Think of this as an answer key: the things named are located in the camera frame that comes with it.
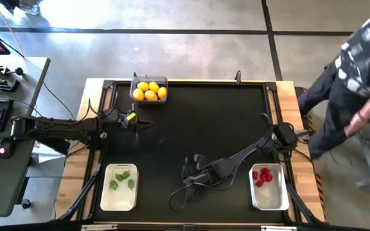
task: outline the wooden table frame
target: wooden table frame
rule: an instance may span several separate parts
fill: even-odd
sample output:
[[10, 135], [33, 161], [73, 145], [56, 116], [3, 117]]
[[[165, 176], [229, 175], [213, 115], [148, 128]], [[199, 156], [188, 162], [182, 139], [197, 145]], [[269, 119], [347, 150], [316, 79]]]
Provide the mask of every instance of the wooden table frame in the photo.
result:
[[[106, 90], [102, 96], [102, 88], [104, 86], [105, 80], [116, 80], [116, 81], [127, 81], [128, 79], [97, 79], [89, 78], [85, 83], [85, 89], [82, 96], [82, 102], [78, 112], [78, 118], [81, 119], [87, 112], [88, 109], [88, 99], [91, 100], [91, 105], [93, 108], [103, 109], [110, 107], [110, 102], [112, 98], [112, 91]], [[223, 82], [223, 83], [236, 83], [235, 80], [173, 80], [169, 81], [203, 81], [203, 82]], [[265, 81], [242, 81], [243, 83], [255, 82], [255, 83], [265, 83]], [[302, 130], [302, 120], [299, 113], [299, 107], [296, 100], [294, 84], [291, 81], [275, 81], [275, 84], [271, 84], [270, 87], [275, 87], [276, 91], [268, 90], [269, 105], [272, 114], [272, 122], [278, 123], [281, 120], [284, 122], [289, 122], [293, 124], [295, 130]], [[104, 98], [104, 104], [100, 105], [101, 98]], [[94, 117], [95, 114], [90, 111], [87, 117]], [[77, 150], [83, 147], [83, 144], [76, 145], [73, 150]], [[303, 153], [309, 155], [308, 147], [305, 144], [298, 143], [297, 149]], [[57, 217], [61, 216], [74, 202], [76, 197], [79, 195], [84, 182], [89, 179], [89, 171], [87, 169], [87, 163], [93, 161], [91, 173], [96, 169], [98, 159], [100, 156], [100, 151], [91, 152], [89, 150], [82, 150], [74, 153], [66, 160], [66, 166], [64, 169], [62, 181], [58, 191], [57, 201], [55, 203], [55, 210], [57, 212]], [[291, 167], [293, 171], [292, 178], [295, 182], [295, 189], [306, 204], [306, 206], [313, 212], [316, 218], [324, 221], [324, 213], [321, 207], [321, 199], [318, 192], [317, 182], [315, 180], [315, 175], [313, 172], [312, 163], [310, 163], [306, 158], [301, 155], [292, 155], [291, 161], [288, 165], [283, 167]], [[78, 218], [88, 218], [91, 211], [91, 202], [93, 198], [93, 189], [89, 192], [86, 197], [83, 213], [78, 214]], [[290, 208], [288, 214], [291, 220], [295, 221], [295, 214], [298, 214], [298, 210], [295, 211], [292, 202], [290, 203]]]

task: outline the white cable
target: white cable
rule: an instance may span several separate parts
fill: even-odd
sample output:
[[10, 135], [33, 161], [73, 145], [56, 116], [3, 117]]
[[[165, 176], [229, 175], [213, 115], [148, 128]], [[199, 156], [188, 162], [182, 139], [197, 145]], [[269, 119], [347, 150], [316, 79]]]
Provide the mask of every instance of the white cable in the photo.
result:
[[22, 48], [21, 48], [21, 45], [19, 45], [19, 42], [18, 42], [18, 40], [17, 40], [17, 37], [16, 37], [16, 36], [15, 36], [15, 34], [13, 33], [13, 31], [12, 31], [12, 29], [11, 29], [10, 25], [8, 24], [8, 21], [5, 19], [4, 15], [3, 15], [3, 13], [2, 13], [1, 11], [0, 11], [0, 16], [3, 18], [3, 20], [4, 20], [5, 24], [6, 24], [6, 27], [8, 27], [8, 29], [10, 30], [10, 32], [11, 32], [11, 34], [12, 34], [13, 39], [15, 40], [15, 42], [16, 42], [16, 43], [17, 43], [17, 45], [18, 45], [19, 51], [21, 52], [21, 54], [22, 54], [23, 56], [25, 56], [25, 55], [24, 55], [24, 51], [23, 51], [23, 50], [22, 50]]

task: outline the desk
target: desk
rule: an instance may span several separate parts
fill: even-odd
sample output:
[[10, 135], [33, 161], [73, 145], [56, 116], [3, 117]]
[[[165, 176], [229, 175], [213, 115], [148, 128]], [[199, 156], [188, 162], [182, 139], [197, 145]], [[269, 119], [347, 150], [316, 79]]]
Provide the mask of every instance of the desk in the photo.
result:
[[[91, 104], [94, 108], [98, 108], [98, 104], [101, 98], [101, 88], [103, 81], [105, 79], [88, 79], [85, 84], [84, 94], [82, 96], [81, 107], [78, 113], [78, 118], [82, 118], [87, 111], [88, 98], [91, 99]], [[281, 108], [282, 118], [284, 121], [292, 123], [295, 126], [296, 130], [303, 129], [302, 120], [300, 118], [299, 109], [297, 106], [297, 100], [295, 96], [294, 84], [291, 81], [279, 81], [276, 82], [276, 87], [279, 95], [279, 104]], [[269, 94], [269, 101], [273, 102], [272, 94]], [[109, 106], [110, 94], [105, 96], [105, 108]], [[277, 121], [275, 113], [276, 106], [270, 103], [272, 118], [274, 123]], [[95, 116], [92, 112], [89, 113], [89, 116]], [[297, 149], [308, 154], [308, 148], [305, 145], [299, 144]], [[99, 157], [99, 151], [96, 152], [94, 156], [94, 163], [97, 163]], [[88, 151], [83, 150], [74, 155], [70, 156], [67, 159], [66, 167], [64, 169], [64, 174], [60, 184], [60, 189], [57, 196], [57, 202], [55, 205], [57, 216], [62, 215], [68, 207], [73, 203], [75, 198], [80, 193], [84, 182], [84, 174], [87, 167], [88, 161]], [[309, 161], [304, 157], [295, 154], [291, 159], [292, 169], [294, 171], [294, 180], [298, 194], [308, 208], [314, 213], [314, 215], [320, 220], [324, 220], [323, 211], [321, 207], [321, 201], [319, 199], [319, 192], [317, 184], [315, 181], [315, 175], [313, 173], [313, 167]], [[85, 209], [83, 218], [86, 218], [90, 211], [91, 206], [92, 191], [88, 195], [85, 202]], [[292, 206], [289, 210], [289, 215], [291, 218], [294, 218], [294, 213]]]
[[[14, 56], [0, 56], [0, 65], [13, 70], [21, 67], [24, 76], [17, 76], [20, 81], [15, 92], [2, 92], [0, 96], [9, 96], [35, 106], [42, 82], [49, 67], [48, 58], [22, 58]], [[15, 102], [10, 116], [30, 116], [33, 109], [29, 106]], [[7, 123], [1, 137], [9, 137], [10, 123]], [[9, 159], [0, 158], [0, 216], [9, 216], [13, 206], [19, 199], [20, 189], [24, 182], [26, 169], [30, 161], [34, 141], [24, 141], [17, 145], [15, 153]]]

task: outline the gray desk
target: gray desk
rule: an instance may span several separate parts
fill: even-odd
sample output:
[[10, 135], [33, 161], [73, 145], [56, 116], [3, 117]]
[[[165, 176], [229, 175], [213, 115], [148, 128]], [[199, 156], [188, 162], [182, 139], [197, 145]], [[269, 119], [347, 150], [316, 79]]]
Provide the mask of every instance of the gray desk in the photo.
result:
[[[0, 56], [0, 65], [6, 65], [10, 69], [21, 67], [26, 73], [24, 77], [17, 77], [21, 84], [16, 92], [0, 91], [0, 96], [10, 96], [34, 107], [49, 63], [48, 58]], [[32, 111], [30, 107], [14, 102], [11, 116], [30, 116]], [[10, 125], [3, 133], [0, 133], [0, 138], [9, 136], [9, 130]], [[0, 216], [9, 216], [17, 202], [30, 162], [33, 144], [34, 141], [18, 143], [11, 158], [0, 158]]]

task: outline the red strawberry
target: red strawberry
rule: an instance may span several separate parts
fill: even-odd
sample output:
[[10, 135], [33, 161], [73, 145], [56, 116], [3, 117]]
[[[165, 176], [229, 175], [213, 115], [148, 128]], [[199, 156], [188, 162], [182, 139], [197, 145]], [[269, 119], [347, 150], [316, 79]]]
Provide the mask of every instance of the red strawberry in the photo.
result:
[[268, 174], [270, 172], [269, 168], [263, 168], [261, 169], [261, 173]]
[[258, 172], [257, 171], [254, 171], [252, 173], [252, 177], [254, 178], [254, 180], [257, 180], [258, 179]]
[[271, 182], [273, 179], [272, 175], [271, 174], [268, 174], [267, 176], [267, 182]]
[[268, 176], [268, 174], [262, 173], [261, 174], [261, 180], [266, 181], [267, 180], [267, 176]]
[[258, 180], [258, 182], [256, 182], [256, 186], [262, 187], [263, 183], [265, 183], [264, 180]]

